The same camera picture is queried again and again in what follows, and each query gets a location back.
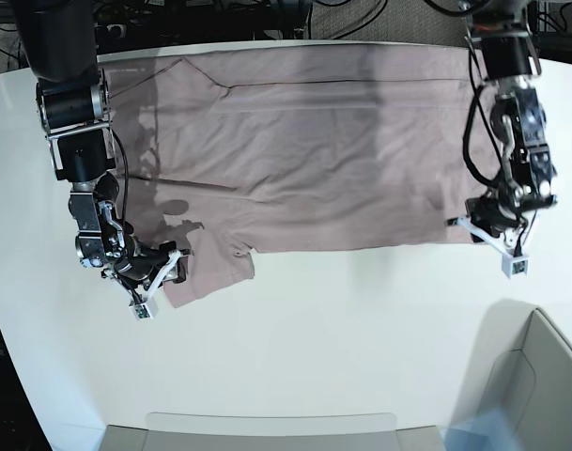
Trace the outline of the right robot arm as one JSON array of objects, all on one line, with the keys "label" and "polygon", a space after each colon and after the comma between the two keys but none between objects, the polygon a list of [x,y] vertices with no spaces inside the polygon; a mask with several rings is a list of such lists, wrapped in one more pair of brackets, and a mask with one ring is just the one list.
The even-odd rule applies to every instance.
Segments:
[{"label": "right robot arm", "polygon": [[150,247],[127,221],[129,183],[113,172],[128,165],[112,129],[108,87],[98,66],[89,1],[13,1],[36,101],[57,180],[72,186],[70,214],[78,226],[81,264],[97,268],[128,292],[182,283],[187,251],[173,241]]}]

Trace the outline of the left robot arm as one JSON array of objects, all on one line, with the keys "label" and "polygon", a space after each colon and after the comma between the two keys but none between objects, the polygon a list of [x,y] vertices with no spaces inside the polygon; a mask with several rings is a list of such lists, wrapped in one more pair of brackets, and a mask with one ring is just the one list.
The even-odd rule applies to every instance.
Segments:
[{"label": "left robot arm", "polygon": [[[542,72],[527,19],[525,1],[459,1],[456,8],[431,6],[465,20],[470,70],[486,71],[472,81],[472,102],[462,137],[462,158],[486,192],[466,203],[456,224],[474,241],[521,253],[539,211],[557,202],[557,171],[545,136],[546,115],[533,86]],[[470,153],[475,117],[481,117],[499,169],[480,172]]]}]

